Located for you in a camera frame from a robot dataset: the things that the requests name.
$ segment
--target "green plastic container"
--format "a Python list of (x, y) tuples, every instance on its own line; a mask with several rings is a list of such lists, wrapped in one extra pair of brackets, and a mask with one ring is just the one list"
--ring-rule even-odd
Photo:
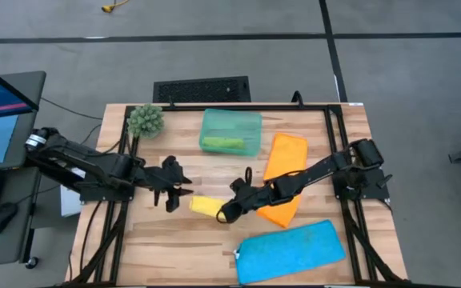
[(259, 113), (206, 109), (198, 144), (204, 151), (256, 156), (262, 124)]

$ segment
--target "black floor stripe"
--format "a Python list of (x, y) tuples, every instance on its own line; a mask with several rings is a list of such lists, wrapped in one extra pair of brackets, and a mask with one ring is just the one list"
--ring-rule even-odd
[(419, 39), (419, 38), (461, 38), (461, 32), (442, 33), (373, 33), (334, 34), (334, 39)]
[(159, 35), (116, 37), (68, 37), (68, 38), (0, 38), (0, 44), (48, 44), (48, 43), (108, 43), (108, 42), (190, 42), (228, 40), (307, 40), (325, 39), (325, 34), (208, 34), (208, 35)]
[(323, 16), (323, 25), (325, 26), (325, 33), (328, 35), (328, 53), (332, 63), (332, 70), (334, 71), (335, 82), (337, 85), (337, 94), (340, 102), (348, 102), (346, 89), (344, 88), (343, 73), (341, 72), (341, 65), (339, 64), (339, 56), (337, 55), (337, 48), (335, 47), (335, 40), (332, 34), (332, 25), (330, 22), (330, 15), (328, 14), (327, 1), (319, 0), (321, 8), (321, 15)]

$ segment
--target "wooden tabletop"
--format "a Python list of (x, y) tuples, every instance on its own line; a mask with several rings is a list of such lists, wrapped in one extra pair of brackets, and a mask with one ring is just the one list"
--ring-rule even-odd
[[(130, 104), (107, 105), (98, 150), (106, 150), (119, 140), (126, 105)], [(145, 158), (148, 166), (157, 166), (166, 156), (174, 155), (184, 167), (184, 174), (193, 180), (193, 184), (186, 188), (194, 190), (196, 195), (228, 200), (234, 197), (229, 184), (243, 177), (247, 166), (253, 170), (252, 184), (262, 185), (271, 141), (277, 132), (308, 140), (307, 166), (331, 152), (323, 112), (262, 111), (261, 114), (262, 147), (255, 158), (202, 152), (198, 147), (202, 112), (165, 112), (166, 129), (155, 139), (140, 140), (138, 156)], [(371, 137), (363, 106), (343, 104), (343, 117), (350, 141)], [(136, 190), (127, 214), (118, 285), (236, 285), (232, 251), (245, 238), (281, 230), (255, 213), (244, 215), (231, 225), (220, 224), (214, 218), (190, 211), (190, 195), (181, 198), (181, 206), (174, 213), (165, 211), (165, 201), (166, 196), (162, 196), (159, 206), (154, 207), (153, 194), (149, 190)], [(407, 275), (391, 212), (375, 200), (365, 200), (363, 206), (372, 246), (398, 276), (405, 278)], [(71, 256), (74, 276), (79, 273), (81, 246), (94, 207), (95, 203), (85, 205), (79, 218)], [(106, 203), (103, 203), (90, 228), (83, 265), (98, 248), (105, 214)], [(325, 219), (334, 224), (348, 254), (341, 208), (329, 178), (303, 190), (302, 201), (290, 228)], [(367, 278), (363, 250), (358, 243), (357, 247), (363, 278)], [(109, 278), (112, 254), (113, 247), (106, 257), (103, 279)], [(313, 270), (260, 282), (265, 285), (351, 283), (354, 281), (348, 257)]]

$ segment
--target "gray carpet floor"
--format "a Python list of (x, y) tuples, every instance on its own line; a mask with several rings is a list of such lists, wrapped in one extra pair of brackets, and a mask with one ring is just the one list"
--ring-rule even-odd
[[(461, 1), (328, 0), (336, 34), (461, 32)], [(104, 14), (97, 0), (0, 0), (0, 38), (323, 33), (309, 0), (130, 1)], [(386, 165), (395, 225), (415, 282), (461, 286), (461, 38), (336, 40), (347, 97), (363, 102)], [(0, 74), (44, 70), (43, 96), (102, 116), (112, 102), (151, 102), (156, 81), (247, 75), (256, 102), (336, 102), (327, 41), (254, 40), (1, 44)], [(95, 120), (43, 102), (36, 126), (82, 141)], [(88, 142), (94, 146), (97, 133)], [(44, 186), (51, 183), (44, 180)], [(66, 272), (77, 218), (58, 219), (41, 195), (34, 270), (0, 265), (0, 287), (50, 286)]]

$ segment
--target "yellow cable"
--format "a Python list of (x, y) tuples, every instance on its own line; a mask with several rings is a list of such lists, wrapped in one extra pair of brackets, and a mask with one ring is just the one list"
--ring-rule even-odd
[(128, 3), (128, 2), (129, 2), (129, 0), (124, 0), (122, 2), (113, 4), (113, 5), (105, 5), (105, 6), (101, 7), (101, 9), (102, 9), (102, 11), (104, 11), (106, 13), (111, 13), (113, 11), (113, 9), (115, 9), (115, 7), (124, 5), (124, 4)]

